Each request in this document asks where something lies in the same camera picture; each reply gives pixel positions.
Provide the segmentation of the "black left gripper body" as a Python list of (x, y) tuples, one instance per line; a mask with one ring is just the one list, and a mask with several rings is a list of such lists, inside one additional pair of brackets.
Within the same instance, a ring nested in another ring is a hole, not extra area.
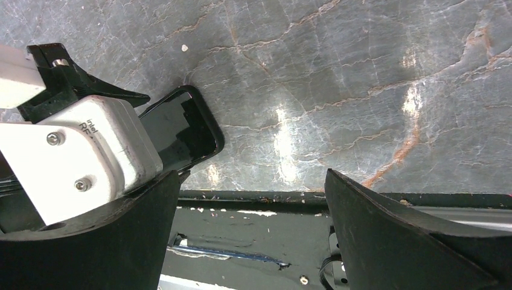
[(146, 94), (128, 91), (90, 75), (79, 67), (61, 43), (29, 45), (46, 88), (16, 109), (25, 121), (38, 123), (89, 96), (101, 95), (129, 102), (137, 108), (149, 102)]

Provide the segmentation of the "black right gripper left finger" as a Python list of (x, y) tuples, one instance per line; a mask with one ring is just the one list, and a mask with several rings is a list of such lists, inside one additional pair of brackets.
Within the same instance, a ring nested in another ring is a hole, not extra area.
[(169, 172), (74, 218), (3, 234), (1, 288), (156, 289), (180, 187)]

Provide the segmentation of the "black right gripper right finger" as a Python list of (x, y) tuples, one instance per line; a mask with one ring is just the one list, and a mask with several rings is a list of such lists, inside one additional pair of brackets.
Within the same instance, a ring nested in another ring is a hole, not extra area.
[(416, 210), (328, 169), (324, 192), (351, 289), (510, 289), (511, 232)]

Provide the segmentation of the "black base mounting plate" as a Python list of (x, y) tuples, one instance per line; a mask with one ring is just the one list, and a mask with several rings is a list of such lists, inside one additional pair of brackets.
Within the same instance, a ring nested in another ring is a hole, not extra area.
[[(511, 198), (381, 193), (433, 216), (511, 232)], [(180, 194), (160, 289), (351, 289), (325, 192)]]

